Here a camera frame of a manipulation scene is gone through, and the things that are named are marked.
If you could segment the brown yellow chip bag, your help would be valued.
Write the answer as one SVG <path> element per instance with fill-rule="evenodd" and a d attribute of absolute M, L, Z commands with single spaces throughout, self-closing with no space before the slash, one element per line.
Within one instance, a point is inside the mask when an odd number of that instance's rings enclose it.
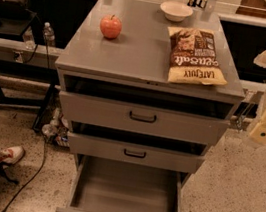
<path fill-rule="evenodd" d="M 170 83 L 226 85 L 216 58 L 214 32 L 209 29 L 168 28 L 171 51 Z"/>

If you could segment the grey metal drawer cabinet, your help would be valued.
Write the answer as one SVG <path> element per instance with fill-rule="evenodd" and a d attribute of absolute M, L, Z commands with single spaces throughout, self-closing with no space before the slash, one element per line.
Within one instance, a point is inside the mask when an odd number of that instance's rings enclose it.
<path fill-rule="evenodd" d="M 121 33 L 107 39 L 101 19 L 115 15 Z M 226 85 L 174 84 L 168 81 L 170 21 L 157 3 L 139 0 L 98 0 L 80 31 L 56 60 L 61 91 L 112 101 L 184 112 L 228 121 L 243 99 L 224 31 L 216 14 L 195 11 L 181 24 L 214 32 L 216 58 Z M 175 150 L 205 157 L 212 144 L 200 144 L 122 129 L 69 121 L 69 133 Z"/>

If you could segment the bottom grey drawer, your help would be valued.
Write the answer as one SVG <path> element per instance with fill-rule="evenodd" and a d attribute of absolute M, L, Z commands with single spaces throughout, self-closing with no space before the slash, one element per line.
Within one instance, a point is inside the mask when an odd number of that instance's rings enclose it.
<path fill-rule="evenodd" d="M 173 170 L 85 156 L 56 212 L 180 212 L 181 180 Z"/>

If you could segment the grey drawer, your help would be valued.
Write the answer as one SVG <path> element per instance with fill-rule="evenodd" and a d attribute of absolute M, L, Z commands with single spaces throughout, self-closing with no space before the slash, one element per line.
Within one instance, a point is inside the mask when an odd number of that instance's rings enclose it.
<path fill-rule="evenodd" d="M 56 212 L 180 212 L 181 180 L 173 170 L 85 156 Z"/>
<path fill-rule="evenodd" d="M 118 160 L 119 162 L 194 174 L 203 157 L 175 150 L 85 136 L 70 132 L 68 143 L 73 154 Z"/>
<path fill-rule="evenodd" d="M 226 120 L 65 91 L 60 101 L 69 121 L 205 145 L 215 145 L 229 126 Z"/>

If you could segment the middle grey drawer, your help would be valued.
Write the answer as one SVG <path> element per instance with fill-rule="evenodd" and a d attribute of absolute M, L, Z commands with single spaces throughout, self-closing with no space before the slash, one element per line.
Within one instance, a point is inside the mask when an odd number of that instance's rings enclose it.
<path fill-rule="evenodd" d="M 68 143 L 73 154 L 118 160 L 119 162 L 194 174 L 203 157 L 175 150 L 85 136 L 70 132 Z"/>

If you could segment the top grey drawer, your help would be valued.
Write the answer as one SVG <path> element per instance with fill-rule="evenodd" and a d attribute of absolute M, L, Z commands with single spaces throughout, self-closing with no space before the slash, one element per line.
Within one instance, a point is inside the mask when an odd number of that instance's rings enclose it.
<path fill-rule="evenodd" d="M 69 121 L 205 145 L 215 145 L 229 126 L 226 120 L 65 91 L 60 101 Z"/>

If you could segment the white ceramic bowl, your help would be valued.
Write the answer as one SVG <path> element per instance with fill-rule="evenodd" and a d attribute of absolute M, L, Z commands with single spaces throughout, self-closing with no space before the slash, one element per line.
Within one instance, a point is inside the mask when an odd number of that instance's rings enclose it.
<path fill-rule="evenodd" d="M 160 7 L 167 20 L 173 22 L 182 22 L 193 14 L 192 8 L 181 2 L 166 1 Z"/>

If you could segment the red apple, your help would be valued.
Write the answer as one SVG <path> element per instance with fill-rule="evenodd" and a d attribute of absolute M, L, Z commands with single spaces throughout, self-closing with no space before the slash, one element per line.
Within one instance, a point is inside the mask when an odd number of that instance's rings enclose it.
<path fill-rule="evenodd" d="M 115 39 L 121 33 L 122 22 L 115 15 L 106 15 L 100 21 L 100 31 L 107 39 Z"/>

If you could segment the clutter of bottles on floor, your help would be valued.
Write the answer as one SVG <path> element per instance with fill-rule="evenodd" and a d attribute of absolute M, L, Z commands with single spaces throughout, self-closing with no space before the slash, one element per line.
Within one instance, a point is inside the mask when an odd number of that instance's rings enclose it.
<path fill-rule="evenodd" d="M 42 134 L 48 143 L 52 142 L 66 148 L 69 146 L 68 123 L 61 108 L 54 109 L 50 122 L 42 126 Z"/>

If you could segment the clear plastic water bottle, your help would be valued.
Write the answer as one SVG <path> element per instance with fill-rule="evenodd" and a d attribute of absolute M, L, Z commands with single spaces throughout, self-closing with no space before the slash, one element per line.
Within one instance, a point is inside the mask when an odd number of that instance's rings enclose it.
<path fill-rule="evenodd" d="M 53 31 L 54 29 L 52 28 L 52 26 L 49 24 L 49 22 L 46 22 L 44 24 L 44 29 L 43 29 L 43 32 L 44 32 L 44 39 L 45 39 L 45 42 L 46 44 L 48 45 L 48 47 L 50 48 L 54 48 L 56 46 L 55 42 L 56 42 L 56 39 L 55 39 L 55 33 Z"/>

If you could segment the white red sneaker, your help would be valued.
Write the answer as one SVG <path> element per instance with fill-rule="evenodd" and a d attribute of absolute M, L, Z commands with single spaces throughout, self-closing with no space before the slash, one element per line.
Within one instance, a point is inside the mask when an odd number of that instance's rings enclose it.
<path fill-rule="evenodd" d="M 25 155 L 23 146 L 8 147 L 0 151 L 0 164 L 13 165 Z"/>

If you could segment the black table frame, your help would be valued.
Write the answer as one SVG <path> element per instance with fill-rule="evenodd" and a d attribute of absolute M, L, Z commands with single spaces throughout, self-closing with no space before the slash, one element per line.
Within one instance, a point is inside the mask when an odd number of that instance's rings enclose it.
<path fill-rule="evenodd" d="M 45 114 L 46 108 L 51 101 L 52 94 L 57 91 L 56 86 L 59 85 L 59 76 L 55 67 L 49 62 L 45 65 L 37 63 L 27 63 L 15 60 L 7 60 L 0 58 L 0 105 L 9 106 L 27 106 L 38 109 L 36 119 L 32 125 L 35 132 L 41 129 L 41 120 Z M 36 93 L 37 90 L 43 88 L 43 98 L 28 98 L 27 96 L 12 96 L 8 90 L 16 90 L 19 92 Z"/>

